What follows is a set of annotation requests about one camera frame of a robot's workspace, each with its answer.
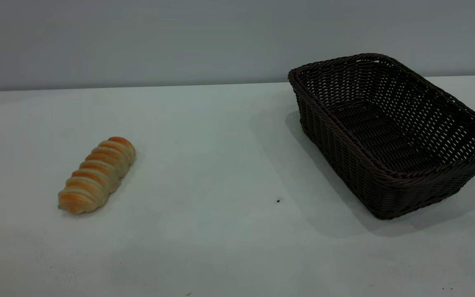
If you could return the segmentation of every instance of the golden brown crust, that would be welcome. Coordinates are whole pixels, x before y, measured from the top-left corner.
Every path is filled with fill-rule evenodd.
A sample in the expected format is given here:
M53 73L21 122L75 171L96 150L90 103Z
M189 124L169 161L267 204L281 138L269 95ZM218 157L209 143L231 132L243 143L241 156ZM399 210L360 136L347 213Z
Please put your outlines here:
M73 214L92 212L104 205L115 191L135 157L133 145L122 137L111 137L80 164L58 193L58 208Z

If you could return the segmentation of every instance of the basket rim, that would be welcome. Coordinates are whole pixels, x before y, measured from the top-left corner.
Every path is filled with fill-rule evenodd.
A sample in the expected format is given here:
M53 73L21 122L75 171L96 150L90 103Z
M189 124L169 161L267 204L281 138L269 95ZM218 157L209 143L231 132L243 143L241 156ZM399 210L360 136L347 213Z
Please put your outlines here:
M433 83L429 82L427 79L425 79L424 77L422 77L415 71L404 66L398 60L388 57L384 54L362 53L362 54L357 54L354 56L345 56L345 57L305 64L298 68L292 69L289 72L288 79L293 88L298 87L305 93L306 96L304 96L303 99L307 103L311 104L313 108L318 108L318 110L323 113L321 116L325 115L331 119L331 121L335 125L334 127L335 132L341 132L341 134L343 134L344 136L342 137L342 139L343 141L347 140L346 144L348 145L348 147L351 150L358 151L357 155L359 157L363 156L362 162L364 163L364 165L368 169L370 169L377 177L380 177L381 179L385 179L387 182L390 182L390 177L392 177L393 179L396 179L397 182L401 182L403 180L411 180L411 179L417 179L419 180L419 182L434 181L437 179L436 177L434 177L435 173L437 173L437 176L441 176L443 173L450 174L456 171L461 171L462 169L475 167L475 155L474 155L474 156L465 158L463 160L456 160L452 163L441 164L437 167L433 167L433 168L421 170L421 171L399 172L399 171L391 170L384 163L378 160L369 150L367 150L367 148L364 147L364 145L362 145L362 143L358 140L358 138L355 137L355 135L353 135L353 133L351 133L351 131L343 125L343 123L338 119L336 115L334 115L326 107L318 103L319 102L318 98L309 91L309 89L305 86L305 84L302 83L299 77L302 70L306 70L310 67L326 66L328 64L349 63L349 62L355 62L360 59L381 59L381 60L383 59L383 60L386 60L387 62L390 62L391 64L394 64L395 66L400 68L400 70L404 71L404 73L408 75L411 79L417 79L418 81L426 85L428 88L441 93L441 95L447 100L450 100L452 104L458 105L458 107L461 107L463 109L467 109L468 111L472 113L472 115L475 118L475 111L473 111L472 109L464 105L462 102L457 100L454 96L445 92L444 90L437 87Z

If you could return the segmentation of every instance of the wicker basket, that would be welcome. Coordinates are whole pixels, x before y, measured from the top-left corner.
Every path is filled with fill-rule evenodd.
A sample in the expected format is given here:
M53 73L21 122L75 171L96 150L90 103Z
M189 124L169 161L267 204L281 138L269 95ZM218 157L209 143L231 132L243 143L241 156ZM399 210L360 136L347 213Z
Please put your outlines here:
M303 131L379 219L455 194L475 175L475 112L381 54L293 69Z

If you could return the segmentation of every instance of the white table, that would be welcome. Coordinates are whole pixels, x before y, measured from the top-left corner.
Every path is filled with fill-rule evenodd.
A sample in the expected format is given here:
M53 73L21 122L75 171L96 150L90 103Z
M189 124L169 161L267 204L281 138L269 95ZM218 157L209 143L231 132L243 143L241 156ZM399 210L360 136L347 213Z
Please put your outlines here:
M430 80L475 109L475 76ZM475 177L380 221L298 120L288 83L0 92L0 296L475 296ZM115 135L119 190L58 210Z

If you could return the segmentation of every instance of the white wall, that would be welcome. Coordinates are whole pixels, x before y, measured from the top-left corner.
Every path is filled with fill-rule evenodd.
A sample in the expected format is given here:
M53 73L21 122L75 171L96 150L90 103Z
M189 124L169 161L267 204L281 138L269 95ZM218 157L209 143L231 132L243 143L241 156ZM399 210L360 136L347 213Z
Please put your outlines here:
M0 0L0 90L281 81L361 52L475 74L475 0Z

